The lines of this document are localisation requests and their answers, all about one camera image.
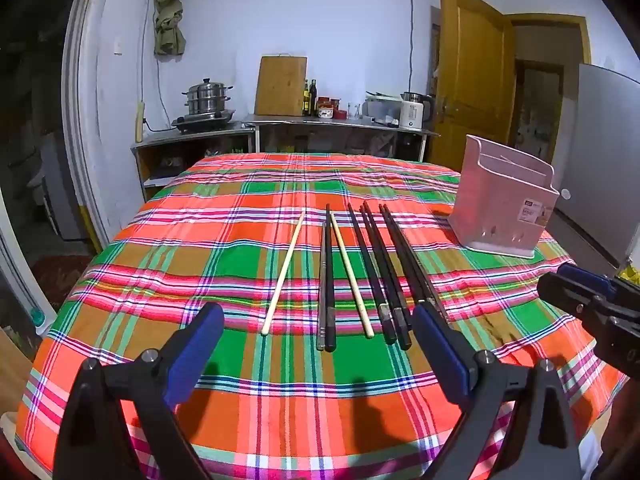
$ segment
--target spice jar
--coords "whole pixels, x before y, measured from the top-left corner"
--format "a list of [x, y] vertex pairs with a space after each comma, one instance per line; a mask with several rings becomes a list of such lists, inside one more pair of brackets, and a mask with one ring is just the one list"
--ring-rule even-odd
[[334, 106], [329, 101], [318, 103], [316, 109], [321, 119], [331, 119], [334, 116]]

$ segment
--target chopstick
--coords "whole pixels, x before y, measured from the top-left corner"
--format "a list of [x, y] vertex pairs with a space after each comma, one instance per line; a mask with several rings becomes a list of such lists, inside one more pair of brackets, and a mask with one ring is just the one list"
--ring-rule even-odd
[[385, 253], [383, 253], [382, 239], [379, 238], [379, 233], [374, 230], [372, 219], [371, 222], [369, 221], [364, 204], [360, 207], [360, 214], [364, 220], [364, 227], [369, 235], [371, 248], [373, 249], [373, 254], [376, 257], [376, 262], [378, 263], [380, 277], [382, 278], [382, 283], [385, 287], [386, 298], [388, 299], [391, 307], [392, 319], [394, 320], [396, 333], [398, 334], [398, 344], [402, 350], [408, 350], [411, 348], [411, 338], [409, 337], [409, 328], [406, 325], [404, 314], [402, 313], [398, 291], [391, 279], [390, 273], [394, 272], [393, 267], [389, 269], [388, 266], [391, 263], [391, 260], [388, 259], [388, 254], [386, 254], [385, 257]]
[[396, 274], [396, 270], [394, 269], [394, 264], [391, 262], [391, 257], [389, 257], [389, 253], [386, 250], [386, 245], [382, 241], [382, 235], [380, 234], [380, 230], [378, 229], [378, 226], [376, 225], [376, 222], [373, 219], [373, 213], [371, 212], [371, 209], [369, 208], [369, 204], [367, 204], [366, 200], [362, 203], [362, 206], [364, 210], [367, 212], [367, 214], [369, 215], [369, 222], [374, 232], [376, 233], [376, 236], [380, 243], [380, 252], [385, 258], [386, 266], [389, 268], [389, 276], [391, 278], [391, 283], [393, 284], [396, 291], [398, 292], [398, 300], [400, 301], [400, 308], [402, 308], [402, 315], [404, 316], [404, 322], [406, 323], [407, 328], [411, 330], [411, 313], [409, 312], [409, 308], [406, 306], [406, 300], [404, 298], [404, 293], [402, 292], [402, 287], [400, 286], [400, 280], [398, 279], [398, 275]]
[[421, 291], [422, 297], [419, 299], [431, 303], [431, 306], [433, 306], [439, 312], [444, 320], [446, 322], [449, 322], [449, 316], [447, 315], [447, 311], [442, 304], [442, 300], [440, 299], [438, 291], [433, 286], [429, 275], [420, 262], [420, 258], [418, 258], [418, 254], [409, 243], [409, 240], [407, 240], [404, 232], [402, 232], [402, 229], [396, 222], [396, 219], [391, 214], [391, 211], [389, 211], [388, 206], [386, 206], [386, 204], [384, 205], [384, 207], [380, 206], [380, 212], [382, 212], [382, 215], [385, 218], [385, 222], [387, 222], [387, 226], [389, 227], [390, 232], [393, 232], [396, 236], [396, 241], [394, 241], [396, 250], [398, 251], [398, 253], [402, 252], [405, 259], [409, 260], [409, 263], [412, 266], [412, 279], [416, 280], [417, 288], [419, 288]]
[[356, 303], [356, 309], [358, 310], [358, 314], [360, 315], [360, 321], [362, 322], [364, 335], [368, 339], [371, 339], [374, 336], [373, 327], [371, 326], [371, 321], [369, 320], [369, 316], [367, 315], [367, 309], [364, 307], [364, 301], [362, 301], [362, 295], [360, 294], [360, 289], [358, 288], [358, 282], [356, 281], [355, 274], [353, 273], [353, 269], [351, 268], [351, 262], [349, 261], [347, 249], [344, 247], [344, 241], [342, 240], [342, 235], [340, 234], [338, 222], [335, 221], [335, 216], [333, 213], [330, 213], [330, 215], [331, 224], [334, 227], [335, 240], [338, 242], [338, 248], [340, 249], [340, 255], [342, 256], [342, 262], [344, 263], [344, 270], [347, 272], [347, 278], [349, 279], [349, 284], [351, 285], [351, 292], [353, 293], [353, 299]]
[[418, 304], [419, 301], [424, 300], [426, 295], [422, 289], [422, 282], [418, 278], [418, 270], [415, 268], [417, 264], [414, 262], [414, 258], [409, 256], [402, 235], [396, 230], [396, 227], [398, 226], [394, 222], [393, 217], [387, 215], [388, 209], [385, 209], [382, 204], [379, 204], [379, 208], [382, 218], [385, 221], [386, 228], [391, 236], [391, 241], [396, 247], [396, 254], [398, 255], [402, 269], [404, 270], [404, 276], [409, 284], [412, 298], [414, 298], [414, 304]]
[[296, 241], [298, 240], [298, 235], [300, 234], [300, 228], [302, 227], [302, 221], [304, 219], [305, 219], [305, 210], [303, 209], [302, 213], [300, 213], [300, 218], [298, 218], [298, 223], [296, 224], [296, 228], [293, 231], [291, 243], [289, 244], [289, 249], [287, 250], [287, 254], [284, 257], [282, 268], [280, 269], [280, 275], [278, 276], [278, 281], [276, 282], [276, 290], [273, 293], [273, 297], [271, 298], [271, 303], [269, 304], [269, 308], [267, 309], [267, 317], [264, 319], [264, 325], [262, 326], [262, 330], [260, 331], [262, 335], [267, 335], [269, 333], [269, 330], [271, 329], [271, 322], [273, 321], [273, 315], [276, 312], [276, 304], [280, 299], [280, 291], [282, 290], [282, 285], [284, 284], [284, 278], [287, 275], [287, 269], [289, 269], [289, 263], [291, 261], [291, 256], [293, 255], [293, 248], [296, 246]]
[[324, 216], [324, 251], [326, 262], [324, 349], [327, 352], [333, 352], [337, 346], [335, 339], [334, 253], [331, 245], [331, 212], [328, 204]]
[[326, 252], [324, 250], [326, 241], [324, 239], [324, 229], [320, 240], [320, 288], [318, 291], [318, 324], [316, 325], [316, 348], [324, 350], [324, 331], [326, 329]]
[[376, 303], [376, 310], [378, 311], [378, 317], [380, 318], [380, 325], [382, 325], [382, 333], [385, 336], [386, 344], [392, 345], [393, 343], [396, 342], [396, 340], [398, 340], [398, 338], [396, 337], [394, 324], [391, 321], [391, 312], [389, 310], [388, 304], [386, 304], [385, 302], [385, 297], [382, 294], [382, 289], [380, 288], [380, 282], [378, 281], [376, 269], [374, 268], [373, 262], [371, 261], [371, 256], [369, 256], [367, 245], [364, 241], [364, 237], [362, 236], [362, 231], [360, 230], [360, 226], [358, 225], [358, 219], [356, 218], [356, 215], [353, 212], [353, 207], [351, 207], [351, 203], [349, 204], [349, 214], [351, 215], [353, 230], [356, 233], [356, 238], [358, 239], [358, 245], [360, 246], [360, 253], [362, 254], [364, 267], [365, 267], [365, 270], [367, 271], [369, 285], [371, 286], [371, 291], [373, 294], [373, 301]]

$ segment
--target utensil holder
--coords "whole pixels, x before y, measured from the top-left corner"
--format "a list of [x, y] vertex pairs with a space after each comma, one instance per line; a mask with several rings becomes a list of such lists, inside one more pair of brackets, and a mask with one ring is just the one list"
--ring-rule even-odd
[[535, 156], [466, 136], [449, 224], [460, 244], [483, 253], [533, 258], [559, 193], [554, 169]]

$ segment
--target black chopstick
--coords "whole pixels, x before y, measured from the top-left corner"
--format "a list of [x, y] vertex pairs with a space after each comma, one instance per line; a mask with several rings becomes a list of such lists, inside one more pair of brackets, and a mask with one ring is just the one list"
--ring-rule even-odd
[[320, 290], [318, 293], [318, 324], [316, 325], [316, 348], [324, 350], [324, 334], [326, 331], [326, 237], [322, 226], [320, 242]]
[[326, 331], [324, 332], [324, 349], [333, 352], [337, 342], [335, 339], [335, 295], [334, 295], [334, 253], [331, 245], [331, 215], [329, 205], [326, 205], [324, 218], [324, 250], [326, 260]]
[[379, 206], [382, 218], [385, 221], [386, 228], [391, 236], [391, 241], [396, 247], [396, 254], [404, 270], [404, 276], [409, 284], [409, 290], [411, 290], [411, 296], [414, 298], [414, 304], [418, 304], [419, 301], [423, 301], [426, 297], [422, 288], [422, 281], [419, 278], [418, 270], [415, 268], [415, 262], [412, 255], [408, 254], [408, 249], [402, 240], [402, 235], [396, 230], [397, 225], [394, 222], [393, 217], [388, 215], [388, 209], [385, 209], [382, 204]]
[[440, 313], [440, 315], [444, 318], [444, 320], [446, 322], [449, 322], [449, 316], [447, 315], [447, 311], [444, 308], [444, 305], [442, 304], [442, 300], [440, 299], [440, 296], [438, 295], [438, 291], [435, 289], [429, 275], [424, 270], [424, 267], [420, 262], [420, 258], [418, 258], [418, 255], [416, 254], [414, 248], [411, 246], [411, 244], [409, 243], [409, 240], [407, 240], [406, 236], [402, 232], [402, 229], [396, 222], [396, 219], [394, 218], [394, 216], [391, 214], [391, 211], [389, 211], [388, 206], [386, 206], [385, 204], [384, 208], [381, 208], [381, 211], [382, 209], [384, 209], [384, 213], [386, 213], [386, 215], [383, 214], [383, 216], [385, 216], [385, 221], [387, 219], [389, 220], [387, 225], [390, 224], [393, 231], [396, 233], [396, 239], [398, 240], [398, 243], [394, 242], [394, 244], [396, 245], [396, 251], [402, 250], [402, 252], [412, 262], [414, 275], [419, 282], [420, 288], [422, 289], [422, 295], [423, 295], [422, 299], [431, 303], [431, 306], [433, 306]]
[[382, 241], [382, 235], [380, 234], [380, 230], [378, 229], [378, 226], [376, 225], [376, 222], [373, 219], [373, 213], [371, 212], [371, 209], [369, 208], [369, 204], [367, 204], [366, 200], [362, 203], [362, 206], [364, 207], [364, 210], [367, 212], [367, 215], [369, 215], [369, 222], [373, 227], [373, 230], [376, 233], [376, 236], [378, 237], [378, 240], [380, 242], [382, 255], [384, 256], [387, 267], [389, 268], [389, 275], [391, 277], [391, 282], [393, 283], [396, 291], [398, 292], [398, 299], [400, 301], [400, 307], [402, 308], [402, 314], [404, 315], [404, 322], [406, 323], [407, 328], [411, 330], [411, 313], [409, 312], [409, 308], [406, 306], [406, 300], [404, 299], [404, 292], [402, 292], [402, 287], [400, 286], [400, 279], [396, 274], [396, 270], [394, 269], [394, 264], [391, 262], [391, 257], [389, 256], [389, 253], [386, 250], [386, 246]]
[[378, 269], [380, 270], [380, 277], [382, 278], [382, 283], [385, 287], [386, 298], [388, 299], [389, 306], [391, 307], [392, 319], [394, 320], [396, 333], [398, 334], [398, 344], [402, 350], [408, 350], [411, 348], [409, 327], [407, 326], [404, 314], [402, 313], [402, 304], [398, 296], [398, 291], [391, 279], [391, 273], [395, 271], [393, 270], [393, 266], [391, 266], [391, 260], [388, 258], [388, 254], [385, 258], [386, 251], [382, 244], [382, 239], [379, 238], [380, 233], [376, 232], [372, 218], [369, 220], [367, 210], [364, 205], [360, 207], [360, 214], [364, 220], [364, 227], [369, 234], [373, 254], [376, 257]]
[[391, 321], [391, 312], [389, 311], [389, 306], [386, 304], [385, 297], [382, 294], [376, 269], [371, 261], [371, 256], [369, 256], [367, 245], [364, 241], [364, 237], [362, 236], [362, 231], [360, 230], [360, 225], [358, 224], [358, 219], [353, 212], [351, 203], [349, 204], [349, 214], [351, 215], [353, 230], [356, 233], [358, 245], [360, 246], [360, 253], [362, 254], [362, 260], [364, 261], [364, 268], [367, 271], [367, 278], [369, 279], [369, 285], [371, 286], [371, 291], [373, 293], [373, 301], [376, 303], [376, 310], [378, 311], [378, 317], [380, 318], [380, 325], [382, 325], [382, 333], [385, 336], [386, 344], [392, 345], [396, 340], [398, 340], [398, 338], [396, 337], [394, 324]]

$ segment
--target electrical cord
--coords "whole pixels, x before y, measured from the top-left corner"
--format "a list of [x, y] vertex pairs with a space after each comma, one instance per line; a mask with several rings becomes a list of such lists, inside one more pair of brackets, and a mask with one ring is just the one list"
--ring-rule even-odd
[[171, 119], [169, 119], [169, 114], [166, 112], [166, 107], [164, 106], [164, 101], [162, 100], [162, 91], [160, 90], [160, 62], [158, 61], [158, 56], [156, 56], [156, 68], [158, 69], [156, 74], [158, 75], [158, 95], [160, 96], [160, 104], [162, 105], [162, 110], [164, 110], [166, 122], [168, 124], [171, 124]]
[[411, 0], [411, 35], [409, 36], [409, 88], [411, 91], [411, 78], [414, 75], [414, 0]]
[[[151, 0], [146, 0], [146, 11], [145, 11], [145, 21], [142, 25], [142, 51], [140, 53], [140, 101], [145, 101], [145, 35], [146, 35], [146, 22], [149, 16], [149, 5]], [[154, 7], [154, 15], [153, 21], [156, 22], [156, 8]], [[156, 56], [156, 76], [158, 82], [158, 96], [160, 97], [160, 104], [162, 105], [162, 110], [164, 110], [164, 116], [166, 117], [166, 121], [168, 124], [171, 124], [171, 119], [169, 118], [169, 114], [166, 111], [166, 106], [164, 105], [164, 99], [162, 98], [162, 91], [160, 89], [160, 62], [158, 61], [158, 56]], [[174, 128], [169, 128], [167, 130], [152, 130], [152, 132], [167, 132], [169, 130], [173, 130]]]
[[154, 132], [154, 133], [158, 133], [158, 132], [170, 132], [171, 130], [177, 130], [178, 128], [176, 128], [175, 126], [173, 128], [166, 128], [164, 130], [154, 130], [151, 126], [149, 126], [149, 123], [147, 122], [146, 119], [142, 119], [143, 124], [146, 124], [146, 127], [148, 128], [148, 130], [150, 132]]

